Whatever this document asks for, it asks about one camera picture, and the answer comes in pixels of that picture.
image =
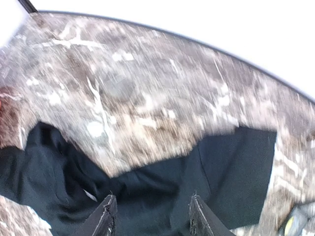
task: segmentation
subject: granite surface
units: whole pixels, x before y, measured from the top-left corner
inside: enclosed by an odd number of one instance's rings
[[[32,14],[0,49],[0,147],[56,126],[110,176],[184,154],[235,126],[278,131],[260,223],[273,236],[294,202],[315,200],[315,105],[220,52],[112,20]],[[46,236],[34,211],[0,197],[0,235]],[[304,235],[314,235],[310,222]]]

